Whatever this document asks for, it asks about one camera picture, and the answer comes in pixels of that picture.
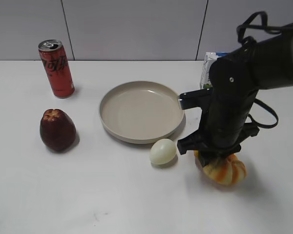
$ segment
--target small pumpkin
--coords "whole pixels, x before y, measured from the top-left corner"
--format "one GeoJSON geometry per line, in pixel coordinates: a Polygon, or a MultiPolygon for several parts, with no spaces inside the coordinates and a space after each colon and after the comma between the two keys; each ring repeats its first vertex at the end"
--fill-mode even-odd
{"type": "MultiPolygon", "coordinates": [[[[194,151],[194,155],[197,159],[200,156],[198,151],[194,151]]],[[[226,186],[238,183],[247,175],[244,163],[234,154],[225,159],[215,159],[203,167],[203,172],[218,184],[226,186]]]]}

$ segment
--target white egg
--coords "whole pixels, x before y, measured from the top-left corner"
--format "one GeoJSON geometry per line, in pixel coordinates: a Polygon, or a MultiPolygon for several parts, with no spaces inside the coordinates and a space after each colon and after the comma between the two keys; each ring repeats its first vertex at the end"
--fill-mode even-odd
{"type": "Polygon", "coordinates": [[[176,145],[172,140],[161,139],[152,146],[150,161],[156,165],[168,163],[173,160],[176,151],[176,145]]]}

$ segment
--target black strap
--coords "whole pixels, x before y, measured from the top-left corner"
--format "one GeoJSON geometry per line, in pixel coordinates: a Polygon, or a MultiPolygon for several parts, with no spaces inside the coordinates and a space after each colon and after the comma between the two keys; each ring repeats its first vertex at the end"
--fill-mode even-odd
{"type": "Polygon", "coordinates": [[[277,115],[277,113],[268,105],[266,105],[265,103],[263,103],[261,100],[255,99],[254,103],[256,103],[257,105],[259,105],[260,107],[264,108],[266,111],[268,111],[270,114],[272,114],[275,119],[277,120],[276,123],[271,124],[271,125],[267,125],[267,124],[262,124],[257,122],[250,114],[248,115],[248,117],[251,119],[252,123],[256,124],[258,127],[260,128],[274,128],[275,126],[277,126],[278,122],[279,122],[279,117],[277,115]]]}
{"type": "Polygon", "coordinates": [[[264,30],[268,34],[278,35],[282,32],[293,31],[293,23],[281,27],[268,26],[267,13],[265,11],[255,12],[243,24],[239,25],[236,28],[238,34],[238,42],[242,45],[244,45],[251,39],[254,40],[252,37],[244,38],[244,34],[247,28],[264,30]],[[257,16],[260,16],[261,18],[261,25],[250,24],[257,16]]]}

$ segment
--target beige plate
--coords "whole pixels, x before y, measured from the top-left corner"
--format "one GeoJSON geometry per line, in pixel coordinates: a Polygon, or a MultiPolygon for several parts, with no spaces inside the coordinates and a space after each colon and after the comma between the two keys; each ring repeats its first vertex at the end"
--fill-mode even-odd
{"type": "Polygon", "coordinates": [[[168,137],[184,114],[174,91],[148,81],[117,86],[100,104],[104,128],[116,138],[134,144],[154,143],[168,137]]]}

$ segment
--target gray wall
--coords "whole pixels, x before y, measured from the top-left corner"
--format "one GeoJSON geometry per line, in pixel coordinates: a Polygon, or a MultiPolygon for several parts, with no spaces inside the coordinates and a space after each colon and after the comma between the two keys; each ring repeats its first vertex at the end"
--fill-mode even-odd
{"type": "MultiPolygon", "coordinates": [[[[236,27],[256,11],[268,13],[268,24],[282,26],[293,22],[293,0],[209,0],[198,60],[206,51],[230,52],[239,47],[236,27]]],[[[255,39],[269,36],[248,30],[255,39]]]]}
{"type": "Polygon", "coordinates": [[[293,21],[293,0],[0,0],[0,60],[39,59],[45,39],[70,60],[201,60],[237,48],[237,25],[258,10],[293,21]]]}

